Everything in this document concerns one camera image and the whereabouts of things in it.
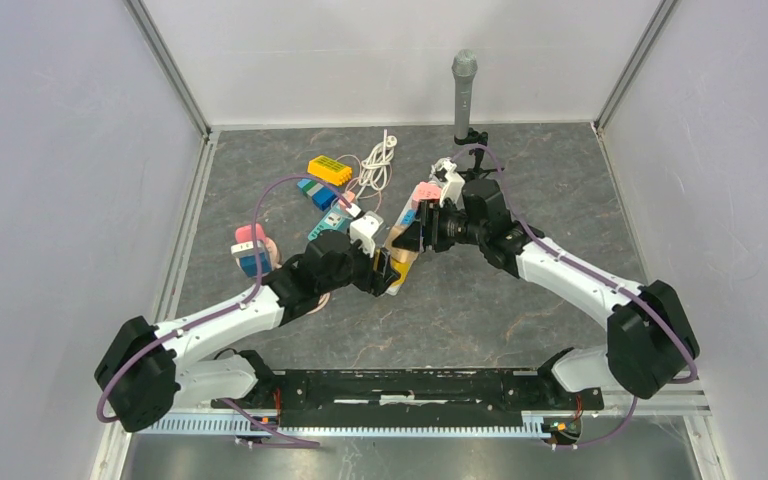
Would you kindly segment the white multicolour power strip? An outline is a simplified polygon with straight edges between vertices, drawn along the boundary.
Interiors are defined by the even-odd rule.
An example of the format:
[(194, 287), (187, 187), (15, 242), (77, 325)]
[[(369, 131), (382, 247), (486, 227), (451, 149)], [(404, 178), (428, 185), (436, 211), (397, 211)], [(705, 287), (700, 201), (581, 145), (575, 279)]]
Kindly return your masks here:
[(439, 181), (423, 181), (417, 184), (395, 225), (391, 228), (385, 247), (390, 253), (390, 265), (400, 275), (387, 289), (386, 293), (395, 296), (407, 279), (408, 272), (418, 258), (420, 248), (420, 225), (415, 223), (423, 200), (439, 201), (442, 187)]

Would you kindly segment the small blue plug adapter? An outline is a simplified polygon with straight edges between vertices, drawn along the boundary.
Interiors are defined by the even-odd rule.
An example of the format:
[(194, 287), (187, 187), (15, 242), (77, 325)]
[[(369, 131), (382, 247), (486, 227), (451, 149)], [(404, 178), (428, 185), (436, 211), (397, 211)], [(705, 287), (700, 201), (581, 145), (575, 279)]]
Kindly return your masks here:
[(415, 214), (416, 214), (416, 211), (413, 209), (406, 211), (401, 218), (401, 224), (405, 226), (410, 226), (414, 221)]

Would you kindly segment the yellow cube socket adapter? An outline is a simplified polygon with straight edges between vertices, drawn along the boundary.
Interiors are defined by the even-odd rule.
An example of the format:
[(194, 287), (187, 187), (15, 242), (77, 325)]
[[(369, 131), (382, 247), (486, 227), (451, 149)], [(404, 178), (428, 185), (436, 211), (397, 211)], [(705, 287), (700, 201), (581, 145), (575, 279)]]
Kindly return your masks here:
[(413, 264), (412, 261), (400, 261), (395, 257), (390, 257), (390, 267), (398, 274), (398, 277), (390, 284), (391, 288), (395, 288), (405, 282), (408, 272)]

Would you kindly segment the beige cube socket adapter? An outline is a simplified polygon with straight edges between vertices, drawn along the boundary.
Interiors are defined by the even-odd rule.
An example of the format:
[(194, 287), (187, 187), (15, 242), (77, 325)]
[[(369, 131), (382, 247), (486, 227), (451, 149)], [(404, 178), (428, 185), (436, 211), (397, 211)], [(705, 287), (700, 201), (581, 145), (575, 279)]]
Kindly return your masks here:
[(396, 225), (390, 230), (385, 241), (385, 247), (388, 249), (392, 260), (412, 263), (420, 253), (420, 237), (420, 225), (418, 223)]

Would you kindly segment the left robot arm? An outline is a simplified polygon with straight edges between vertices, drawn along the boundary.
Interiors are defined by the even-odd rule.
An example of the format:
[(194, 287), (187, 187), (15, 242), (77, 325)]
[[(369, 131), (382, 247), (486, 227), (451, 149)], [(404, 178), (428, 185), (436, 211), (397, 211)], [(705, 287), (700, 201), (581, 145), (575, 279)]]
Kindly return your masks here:
[(184, 399), (240, 398), (266, 405), (273, 379), (239, 359), (232, 366), (209, 354), (284, 326), (314, 310), (320, 298), (347, 286), (378, 297), (400, 277), (390, 252), (327, 231), (243, 293), (188, 317), (125, 321), (102, 356), (94, 379), (101, 390), (96, 415), (134, 433), (160, 420)]

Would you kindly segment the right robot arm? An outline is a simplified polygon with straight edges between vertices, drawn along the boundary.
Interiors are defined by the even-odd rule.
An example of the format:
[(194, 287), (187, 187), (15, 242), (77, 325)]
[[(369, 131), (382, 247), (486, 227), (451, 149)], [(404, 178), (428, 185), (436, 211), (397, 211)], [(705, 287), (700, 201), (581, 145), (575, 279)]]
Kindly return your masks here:
[(603, 345), (570, 348), (544, 363), (537, 392), (551, 408), (588, 388), (649, 399), (698, 376), (699, 344), (672, 286), (626, 280), (570, 254), (512, 214), (494, 180), (467, 183), (458, 200), (443, 193), (411, 201), (390, 244), (411, 254), (473, 245), (493, 267), (551, 291), (605, 331)]

